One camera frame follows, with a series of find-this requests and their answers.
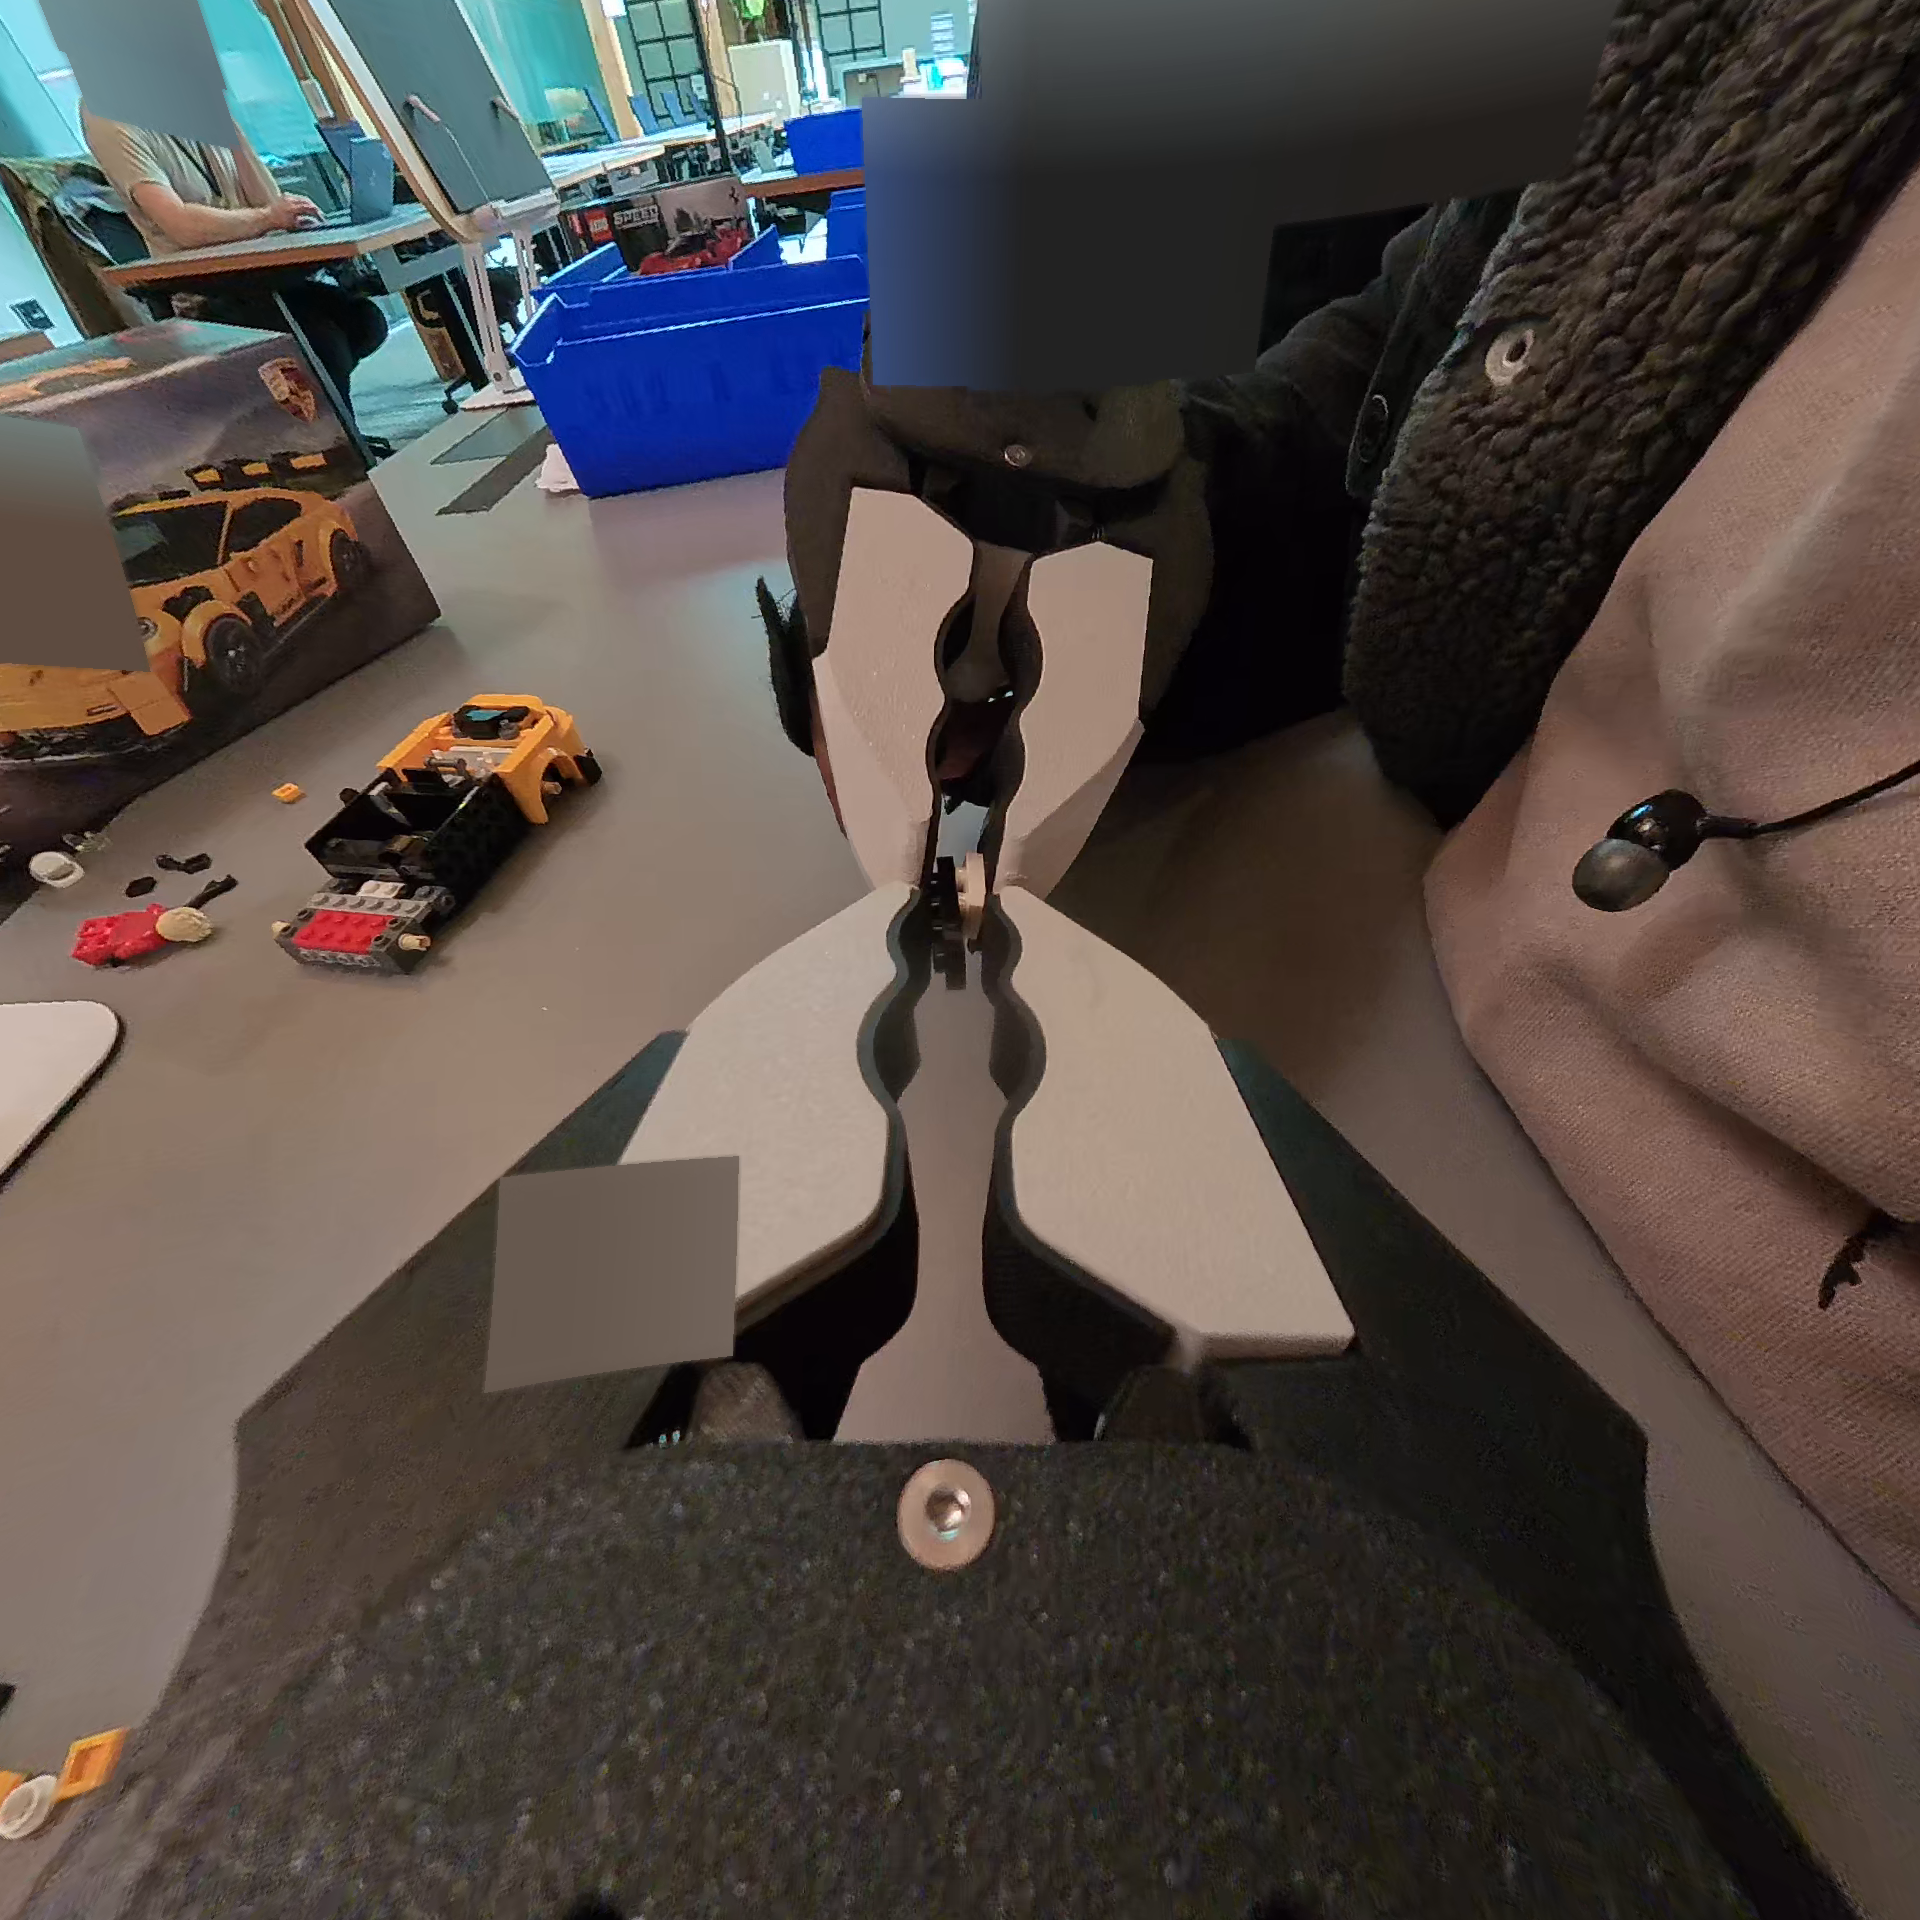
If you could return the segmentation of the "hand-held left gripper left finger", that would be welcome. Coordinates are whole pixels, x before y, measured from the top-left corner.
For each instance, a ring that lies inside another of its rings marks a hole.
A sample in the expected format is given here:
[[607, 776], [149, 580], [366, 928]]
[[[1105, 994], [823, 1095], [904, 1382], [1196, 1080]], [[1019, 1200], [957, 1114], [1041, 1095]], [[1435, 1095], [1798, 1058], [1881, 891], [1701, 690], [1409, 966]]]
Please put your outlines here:
[[624, 1162], [734, 1162], [730, 1351], [806, 1435], [917, 1304], [922, 1211], [897, 1106], [917, 1070], [922, 894], [886, 882], [773, 951], [687, 1029]]

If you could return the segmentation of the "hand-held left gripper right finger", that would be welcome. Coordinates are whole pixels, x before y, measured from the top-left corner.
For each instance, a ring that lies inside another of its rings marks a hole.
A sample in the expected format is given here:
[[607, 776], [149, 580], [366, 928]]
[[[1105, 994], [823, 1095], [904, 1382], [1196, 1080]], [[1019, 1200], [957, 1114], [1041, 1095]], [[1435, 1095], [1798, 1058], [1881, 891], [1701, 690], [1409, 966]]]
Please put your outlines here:
[[1331, 1361], [1354, 1319], [1212, 1026], [1027, 890], [981, 914], [1001, 1095], [981, 1243], [997, 1337], [1056, 1435], [1143, 1370]]

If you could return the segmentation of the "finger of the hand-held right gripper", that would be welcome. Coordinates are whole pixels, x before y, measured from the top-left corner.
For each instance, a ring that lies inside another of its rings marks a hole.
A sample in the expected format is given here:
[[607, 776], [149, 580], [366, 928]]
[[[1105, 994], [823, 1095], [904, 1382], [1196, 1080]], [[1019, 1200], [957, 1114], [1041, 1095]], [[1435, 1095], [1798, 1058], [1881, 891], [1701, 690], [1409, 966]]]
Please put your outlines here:
[[947, 788], [986, 762], [990, 708], [955, 702], [945, 684], [969, 597], [961, 527], [914, 494], [849, 494], [811, 720], [831, 808], [873, 890], [925, 890]]
[[1154, 561], [1067, 548], [1029, 567], [1040, 679], [1012, 721], [1019, 776], [1000, 809], [993, 891], [1050, 891], [1108, 809], [1143, 738]]

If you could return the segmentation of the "partly built lego car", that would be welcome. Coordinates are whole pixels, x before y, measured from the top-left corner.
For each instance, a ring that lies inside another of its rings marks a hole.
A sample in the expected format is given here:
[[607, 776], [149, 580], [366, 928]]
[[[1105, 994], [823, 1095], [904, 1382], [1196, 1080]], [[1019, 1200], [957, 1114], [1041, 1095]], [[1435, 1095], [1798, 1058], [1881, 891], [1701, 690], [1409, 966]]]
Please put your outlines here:
[[324, 972], [417, 972], [552, 805], [601, 773], [576, 714], [536, 695], [424, 720], [306, 838], [324, 886], [274, 924], [274, 946]]

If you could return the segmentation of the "black lego set box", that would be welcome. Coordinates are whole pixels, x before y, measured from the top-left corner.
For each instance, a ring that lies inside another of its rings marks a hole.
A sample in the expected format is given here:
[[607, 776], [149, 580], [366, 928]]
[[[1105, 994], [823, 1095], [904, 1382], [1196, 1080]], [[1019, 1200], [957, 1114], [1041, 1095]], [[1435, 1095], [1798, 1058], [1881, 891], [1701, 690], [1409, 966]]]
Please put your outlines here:
[[711, 229], [744, 229], [752, 241], [757, 235], [744, 191], [730, 178], [564, 202], [561, 229], [588, 253], [610, 244], [624, 270]]

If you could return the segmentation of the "pile of mixed small lego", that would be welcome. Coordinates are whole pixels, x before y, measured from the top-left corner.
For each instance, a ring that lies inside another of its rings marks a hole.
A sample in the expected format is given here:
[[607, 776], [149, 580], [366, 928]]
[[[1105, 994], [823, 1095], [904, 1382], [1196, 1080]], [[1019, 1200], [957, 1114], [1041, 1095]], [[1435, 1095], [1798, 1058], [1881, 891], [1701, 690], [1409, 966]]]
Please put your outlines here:
[[3, 1679], [3, 1853], [50, 1841], [116, 1778], [131, 1721], [120, 1681]]

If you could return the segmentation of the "beige sweatshirt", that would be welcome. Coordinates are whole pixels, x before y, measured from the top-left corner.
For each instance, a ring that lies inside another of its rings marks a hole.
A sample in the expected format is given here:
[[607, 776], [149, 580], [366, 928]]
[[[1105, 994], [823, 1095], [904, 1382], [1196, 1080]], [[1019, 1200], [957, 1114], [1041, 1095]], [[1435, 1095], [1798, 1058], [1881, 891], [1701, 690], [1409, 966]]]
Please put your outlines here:
[[1453, 1022], [1627, 1285], [1918, 1610], [1918, 788], [1620, 918], [1623, 805], [1780, 820], [1918, 756], [1918, 172], [1620, 561], [1427, 869]]

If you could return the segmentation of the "black fleece jacket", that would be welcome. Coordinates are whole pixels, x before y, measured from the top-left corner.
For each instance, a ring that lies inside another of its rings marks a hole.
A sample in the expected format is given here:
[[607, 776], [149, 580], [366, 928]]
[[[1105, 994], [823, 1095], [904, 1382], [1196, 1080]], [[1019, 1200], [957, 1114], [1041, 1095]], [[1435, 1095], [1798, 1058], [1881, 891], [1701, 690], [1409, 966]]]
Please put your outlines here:
[[1342, 690], [1453, 831], [1918, 162], [1918, 2], [1623, 2], [1373, 494]]

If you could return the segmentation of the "dark board on easel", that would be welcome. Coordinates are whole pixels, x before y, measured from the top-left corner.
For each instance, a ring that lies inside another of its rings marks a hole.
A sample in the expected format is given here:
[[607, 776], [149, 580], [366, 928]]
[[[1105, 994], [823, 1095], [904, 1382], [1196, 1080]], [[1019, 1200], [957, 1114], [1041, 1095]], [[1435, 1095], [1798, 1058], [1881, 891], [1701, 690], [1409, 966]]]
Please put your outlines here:
[[518, 296], [539, 296], [536, 233], [558, 192], [457, 2], [286, 2], [292, 24], [462, 247], [483, 386], [466, 412], [533, 405], [501, 337], [491, 255], [514, 244]]

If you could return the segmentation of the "laptop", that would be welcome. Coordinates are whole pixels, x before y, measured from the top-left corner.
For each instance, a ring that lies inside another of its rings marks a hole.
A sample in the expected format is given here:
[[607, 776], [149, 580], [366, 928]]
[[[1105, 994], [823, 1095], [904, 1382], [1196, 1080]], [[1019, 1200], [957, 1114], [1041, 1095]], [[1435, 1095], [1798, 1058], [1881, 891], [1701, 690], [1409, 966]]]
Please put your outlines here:
[[324, 229], [380, 227], [394, 216], [394, 159], [380, 139], [356, 124], [319, 127], [326, 153], [346, 181], [346, 207], [324, 213]]

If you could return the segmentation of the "grey office desk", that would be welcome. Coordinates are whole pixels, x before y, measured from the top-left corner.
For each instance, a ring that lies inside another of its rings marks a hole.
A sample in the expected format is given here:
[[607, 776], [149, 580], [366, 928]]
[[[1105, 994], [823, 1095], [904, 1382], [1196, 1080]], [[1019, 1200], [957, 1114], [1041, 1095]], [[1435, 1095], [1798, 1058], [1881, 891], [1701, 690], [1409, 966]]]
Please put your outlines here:
[[283, 229], [249, 241], [210, 244], [198, 253], [171, 253], [90, 269], [95, 282], [118, 291], [187, 287], [220, 278], [299, 275], [338, 260], [366, 258], [385, 291], [402, 291], [437, 269], [412, 269], [406, 247], [424, 247], [429, 258], [455, 253], [462, 241], [441, 229], [424, 207], [406, 207], [383, 223], [332, 223], [318, 229]]

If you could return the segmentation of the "white tray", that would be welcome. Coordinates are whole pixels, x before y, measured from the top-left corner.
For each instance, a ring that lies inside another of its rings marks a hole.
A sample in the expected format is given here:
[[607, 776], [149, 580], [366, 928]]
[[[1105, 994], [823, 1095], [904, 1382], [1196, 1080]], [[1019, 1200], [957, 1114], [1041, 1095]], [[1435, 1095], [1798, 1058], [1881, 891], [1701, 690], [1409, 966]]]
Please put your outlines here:
[[3, 1182], [104, 1076], [120, 1017], [95, 999], [3, 1003]]

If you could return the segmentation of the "black wired earbud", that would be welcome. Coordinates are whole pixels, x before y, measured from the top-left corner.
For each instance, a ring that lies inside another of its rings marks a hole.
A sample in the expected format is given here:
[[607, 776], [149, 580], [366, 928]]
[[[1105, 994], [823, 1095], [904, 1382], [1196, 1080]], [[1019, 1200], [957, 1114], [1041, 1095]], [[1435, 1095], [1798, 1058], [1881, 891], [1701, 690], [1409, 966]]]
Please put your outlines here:
[[1918, 780], [1918, 762], [1805, 808], [1780, 820], [1747, 820], [1719, 812], [1695, 794], [1670, 788], [1623, 809], [1606, 833], [1577, 860], [1572, 891], [1579, 905], [1623, 914], [1653, 900], [1670, 880], [1685, 869], [1708, 844], [1759, 844], [1795, 837], [1830, 820], [1854, 812]]

